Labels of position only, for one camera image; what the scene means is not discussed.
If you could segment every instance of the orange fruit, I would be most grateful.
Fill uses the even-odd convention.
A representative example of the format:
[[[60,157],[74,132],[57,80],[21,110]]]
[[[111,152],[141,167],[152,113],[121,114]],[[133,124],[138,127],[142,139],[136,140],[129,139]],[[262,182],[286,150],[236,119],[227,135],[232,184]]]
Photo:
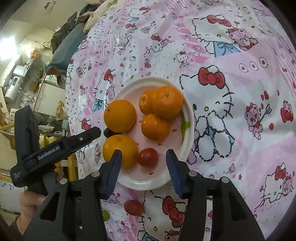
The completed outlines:
[[[154,92],[154,90],[146,90],[142,93],[142,95],[139,99],[140,111],[145,115],[149,115],[149,114],[153,113],[152,108],[151,108],[151,104],[150,104],[150,100],[152,98],[153,92]]]
[[[129,131],[136,119],[136,109],[127,100],[112,101],[104,111],[105,124],[114,133]]]
[[[138,146],[129,136],[114,135],[109,137],[103,145],[104,160],[110,161],[115,150],[122,152],[122,168],[132,166],[139,158]]]
[[[142,120],[141,130],[152,141],[164,141],[170,133],[170,122],[152,113]]]
[[[162,86],[153,93],[151,108],[157,116],[169,119],[180,113],[183,100],[183,95],[177,88]]]

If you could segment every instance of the pink and white tablecloth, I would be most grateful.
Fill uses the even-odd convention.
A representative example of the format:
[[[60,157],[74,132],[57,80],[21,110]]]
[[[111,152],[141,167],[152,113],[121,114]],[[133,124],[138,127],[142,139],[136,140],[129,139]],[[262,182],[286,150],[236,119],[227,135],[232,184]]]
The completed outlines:
[[[100,127],[105,106],[127,83],[168,78],[195,114],[188,166],[229,177],[268,237],[295,195],[295,61],[287,34],[258,0],[127,0],[95,24],[69,64],[71,133]],[[101,150],[95,140],[77,152],[80,178],[99,169]],[[128,199],[142,202],[145,213],[127,215]],[[210,198],[207,204],[205,241]],[[112,240],[177,241],[186,202],[171,183],[146,192],[117,184],[102,207],[111,214]]]

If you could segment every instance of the green fruit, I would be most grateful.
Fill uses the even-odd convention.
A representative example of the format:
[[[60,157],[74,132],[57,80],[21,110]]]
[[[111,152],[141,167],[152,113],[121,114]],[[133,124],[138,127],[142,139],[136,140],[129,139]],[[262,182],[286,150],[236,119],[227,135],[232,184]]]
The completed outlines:
[[[110,219],[110,214],[106,210],[102,210],[103,212],[103,220],[106,222],[107,220]]]

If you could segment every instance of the plate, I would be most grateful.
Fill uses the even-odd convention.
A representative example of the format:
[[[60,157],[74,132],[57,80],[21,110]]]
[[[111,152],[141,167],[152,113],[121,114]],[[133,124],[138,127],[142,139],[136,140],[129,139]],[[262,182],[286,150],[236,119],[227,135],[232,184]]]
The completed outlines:
[[[170,134],[166,140],[159,143],[147,139],[142,134],[140,121],[145,115],[139,108],[140,96],[145,90],[156,89],[164,85],[178,88],[166,79],[146,76],[124,86],[113,99],[125,99],[133,104],[136,109],[136,123],[129,132],[124,134],[130,136],[137,143],[139,152],[145,148],[153,148],[159,154],[158,164],[154,168],[141,167],[138,163],[135,163],[132,167],[121,169],[117,181],[125,187],[142,191],[161,187],[170,180],[170,174],[165,161],[166,151],[173,149],[179,160],[186,161],[192,148],[194,141],[194,115],[191,105],[185,96],[182,112],[174,119]],[[106,128],[104,121],[102,127],[103,131]],[[105,141],[106,137],[102,136],[101,146],[104,145]]]

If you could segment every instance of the cherry tomato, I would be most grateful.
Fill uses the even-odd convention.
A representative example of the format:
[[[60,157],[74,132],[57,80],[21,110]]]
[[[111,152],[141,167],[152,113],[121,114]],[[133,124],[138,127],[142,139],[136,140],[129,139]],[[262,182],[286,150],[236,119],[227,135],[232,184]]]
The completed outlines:
[[[139,216],[144,212],[144,206],[136,200],[128,200],[124,204],[124,210],[132,216]]]
[[[153,148],[146,148],[140,152],[139,164],[142,167],[152,167],[158,162],[158,153]]]

